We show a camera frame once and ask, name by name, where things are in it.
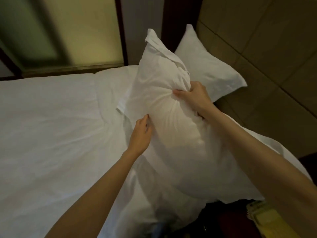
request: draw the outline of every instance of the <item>white pillow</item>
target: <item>white pillow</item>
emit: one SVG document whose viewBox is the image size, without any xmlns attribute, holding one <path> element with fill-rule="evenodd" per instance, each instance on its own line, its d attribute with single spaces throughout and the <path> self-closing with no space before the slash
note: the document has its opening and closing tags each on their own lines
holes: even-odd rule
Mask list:
<svg viewBox="0 0 317 238">
<path fill-rule="evenodd" d="M 183 62 L 152 29 L 146 41 L 133 86 L 118 108 L 133 124 L 150 115 L 155 132 L 144 153 L 148 162 L 169 183 L 196 198 L 261 199 L 210 125 L 172 94 L 174 88 L 191 87 Z"/>
<path fill-rule="evenodd" d="M 191 81 L 200 81 L 206 86 L 213 102 L 238 88 L 247 86 L 237 71 L 207 52 L 190 24 L 187 24 L 175 54 L 187 67 Z"/>
</svg>

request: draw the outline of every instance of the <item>person's left hand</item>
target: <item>person's left hand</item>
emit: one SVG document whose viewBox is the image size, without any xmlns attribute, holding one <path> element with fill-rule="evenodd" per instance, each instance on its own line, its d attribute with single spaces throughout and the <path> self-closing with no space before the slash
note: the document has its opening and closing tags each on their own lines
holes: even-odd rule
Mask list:
<svg viewBox="0 0 317 238">
<path fill-rule="evenodd" d="M 149 115 L 138 119 L 132 132 L 130 143 L 127 151 L 139 157 L 148 148 L 151 141 L 152 126 L 147 124 Z"/>
</svg>

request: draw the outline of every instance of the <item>white bed sheet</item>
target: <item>white bed sheet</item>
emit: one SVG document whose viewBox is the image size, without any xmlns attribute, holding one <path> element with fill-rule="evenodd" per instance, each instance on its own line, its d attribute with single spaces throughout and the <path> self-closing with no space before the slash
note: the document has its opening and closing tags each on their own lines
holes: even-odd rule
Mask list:
<svg viewBox="0 0 317 238">
<path fill-rule="evenodd" d="M 44 237 L 120 158 L 132 128 L 116 106 L 136 72 L 0 82 L 0 237 Z M 204 205 L 165 184 L 141 156 L 99 237 L 137 236 L 158 221 L 180 228 Z"/>
</svg>

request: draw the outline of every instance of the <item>person's left arm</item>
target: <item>person's left arm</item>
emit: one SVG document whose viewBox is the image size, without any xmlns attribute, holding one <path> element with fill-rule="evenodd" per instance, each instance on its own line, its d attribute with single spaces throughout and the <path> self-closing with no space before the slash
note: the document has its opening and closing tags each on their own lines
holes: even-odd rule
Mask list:
<svg viewBox="0 0 317 238">
<path fill-rule="evenodd" d="M 53 225 L 45 238 L 97 237 L 133 163 L 148 148 L 148 115 L 137 120 L 128 149 Z"/>
</svg>

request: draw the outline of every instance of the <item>yellow object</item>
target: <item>yellow object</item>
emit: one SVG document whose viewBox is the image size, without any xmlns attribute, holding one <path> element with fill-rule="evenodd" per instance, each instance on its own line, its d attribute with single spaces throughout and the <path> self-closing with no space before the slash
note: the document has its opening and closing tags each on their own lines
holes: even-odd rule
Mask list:
<svg viewBox="0 0 317 238">
<path fill-rule="evenodd" d="M 267 202 L 252 202 L 247 205 L 247 210 L 249 219 L 265 238 L 300 238 Z"/>
</svg>

